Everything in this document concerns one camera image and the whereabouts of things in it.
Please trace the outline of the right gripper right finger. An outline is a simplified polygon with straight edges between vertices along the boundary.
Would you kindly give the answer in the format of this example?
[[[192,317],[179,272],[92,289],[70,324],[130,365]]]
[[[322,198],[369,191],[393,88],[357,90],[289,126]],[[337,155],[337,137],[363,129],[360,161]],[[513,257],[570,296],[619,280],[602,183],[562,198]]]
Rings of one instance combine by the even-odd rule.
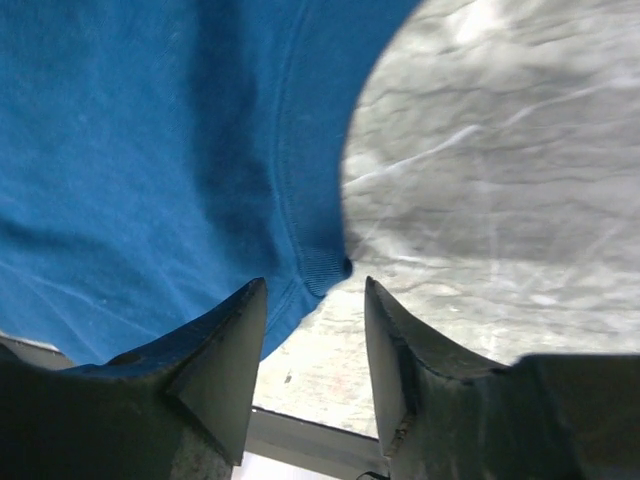
[[[379,445],[394,479],[635,479],[639,358],[487,359],[378,281],[365,333]]]

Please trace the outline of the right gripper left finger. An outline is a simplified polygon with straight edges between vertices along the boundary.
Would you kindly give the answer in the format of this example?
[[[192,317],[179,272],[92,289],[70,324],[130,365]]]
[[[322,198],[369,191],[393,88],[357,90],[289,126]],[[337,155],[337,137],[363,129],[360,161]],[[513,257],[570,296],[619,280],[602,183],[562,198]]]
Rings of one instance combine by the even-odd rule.
[[[228,479],[242,462],[266,284],[103,365],[1,352],[5,479]]]

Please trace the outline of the dark blue t shirt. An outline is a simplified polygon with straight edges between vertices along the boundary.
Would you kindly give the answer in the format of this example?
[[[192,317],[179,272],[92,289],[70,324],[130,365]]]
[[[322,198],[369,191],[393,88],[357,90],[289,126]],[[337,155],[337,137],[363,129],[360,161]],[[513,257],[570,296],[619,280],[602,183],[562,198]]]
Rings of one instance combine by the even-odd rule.
[[[340,163],[412,1],[5,1],[1,329],[102,363],[248,281],[273,352],[352,271]]]

